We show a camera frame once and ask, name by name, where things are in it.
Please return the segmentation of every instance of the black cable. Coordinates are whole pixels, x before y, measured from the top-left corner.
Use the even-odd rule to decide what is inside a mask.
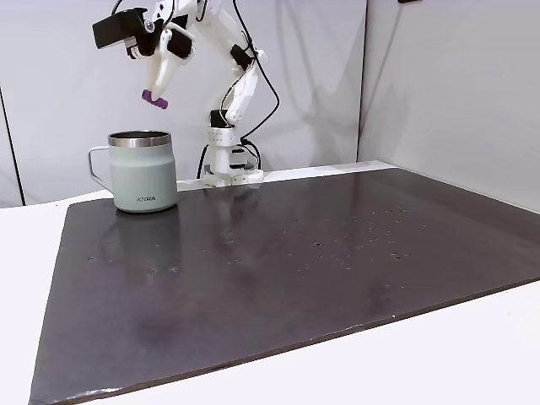
[[[206,151],[208,150],[208,145],[204,147],[201,154],[201,160],[199,160],[199,169],[197,170],[197,179],[201,178],[201,172],[203,171],[204,157],[206,156]]]
[[[270,119],[270,117],[272,117],[274,115],[274,113],[278,110],[279,108],[279,104],[280,104],[280,100],[279,100],[279,95],[278,95],[278,92],[276,91],[276,89],[272,86],[272,83],[270,83],[270,79],[268,78],[266,72],[264,71],[264,69],[262,68],[262,64],[261,64],[261,61],[259,61],[259,56],[257,55],[257,51],[255,50],[255,47],[253,46],[253,39],[251,38],[251,35],[250,35],[250,31],[247,29],[246,27],[246,23],[244,23],[244,19],[242,18],[241,14],[240,14],[240,10],[238,9],[238,6],[236,5],[236,0],[233,0],[233,6],[235,7],[235,11],[236,11],[236,15],[238,16],[238,20],[240,21],[240,24],[242,24],[242,28],[244,29],[244,31],[246,32],[246,35],[247,35],[247,45],[249,46],[249,48],[251,49],[251,52],[253,52],[253,56],[255,57],[255,61],[256,61],[256,64],[258,65],[259,69],[261,69],[261,73],[262,73],[262,76],[264,77],[264,79],[267,81],[267,84],[268,84],[268,87],[270,88],[270,90],[273,92],[273,95],[276,97],[276,106],[273,108],[272,112],[270,114],[268,114],[268,116],[261,121],[261,123],[259,125],[257,125],[255,128],[253,128],[251,131],[249,131],[246,135],[242,136],[240,139],[246,139],[247,137],[249,137],[251,134],[253,134],[257,129],[259,129],[260,127],[262,127],[262,125],[268,121]]]
[[[259,162],[261,161],[261,159],[255,154],[255,152],[253,152],[251,149],[249,149],[246,145],[239,145],[239,146],[242,149],[247,150],[247,152],[256,159],[256,166],[258,168],[259,167]]]
[[[245,146],[251,146],[252,148],[255,149],[256,159],[257,159],[257,168],[260,170],[262,168],[262,162],[261,162],[261,152],[259,152],[258,147],[255,146],[255,144],[252,141],[250,141],[248,139],[245,139],[245,138],[242,139],[242,146],[244,146],[244,147]]]
[[[195,20],[200,23],[204,20],[204,16],[206,15],[206,7],[208,6],[208,0],[204,0],[204,8],[202,9],[201,19],[198,17],[195,17]]]
[[[8,132],[9,148],[11,149],[11,156],[13,158],[13,167],[15,168],[15,177],[17,177],[17,186],[19,186],[20,201],[23,203],[23,206],[25,206],[26,200],[24,199],[23,183],[20,180],[19,165],[17,165],[17,158],[15,158],[14,141],[11,138],[11,131],[9,130],[8,113],[6,112],[6,105],[3,102],[2,88],[0,88],[0,105],[2,105],[3,118],[6,121],[6,131]]]
[[[115,15],[116,14],[116,11],[118,9],[118,7],[120,6],[120,4],[123,2],[124,0],[118,0],[115,4],[115,7],[112,8],[112,13],[111,15]]]

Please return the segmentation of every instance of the robotic arm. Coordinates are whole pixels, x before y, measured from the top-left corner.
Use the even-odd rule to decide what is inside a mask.
[[[156,3],[151,19],[144,18],[145,8],[115,11],[94,24],[95,43],[102,48],[123,41],[131,59],[148,59],[148,87],[143,99],[152,105],[168,107],[162,95],[176,70],[189,63],[195,53],[196,38],[189,32],[193,24],[234,63],[237,79],[209,115],[210,170],[203,182],[210,186],[261,182],[262,171],[246,167],[249,149],[235,126],[246,113],[267,55],[250,43],[249,35],[225,12],[221,0],[164,0]]]

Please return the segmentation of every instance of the dark table surface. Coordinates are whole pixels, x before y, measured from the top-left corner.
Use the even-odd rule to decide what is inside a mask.
[[[118,395],[540,278],[540,216],[391,169],[67,212],[30,404]],[[118,389],[106,392],[107,389]]]

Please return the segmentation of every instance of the stainless steel rim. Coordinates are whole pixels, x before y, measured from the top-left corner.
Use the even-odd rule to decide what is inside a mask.
[[[109,135],[109,145],[118,148],[150,148],[172,142],[172,136],[162,131],[126,131]]]

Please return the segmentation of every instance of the gray mug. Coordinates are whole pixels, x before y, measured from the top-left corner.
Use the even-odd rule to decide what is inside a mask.
[[[92,153],[109,149],[111,184],[92,167]],[[176,204],[176,163],[169,133],[130,131],[109,135],[109,146],[88,152],[90,176],[109,190],[118,209],[129,213],[153,213]]]

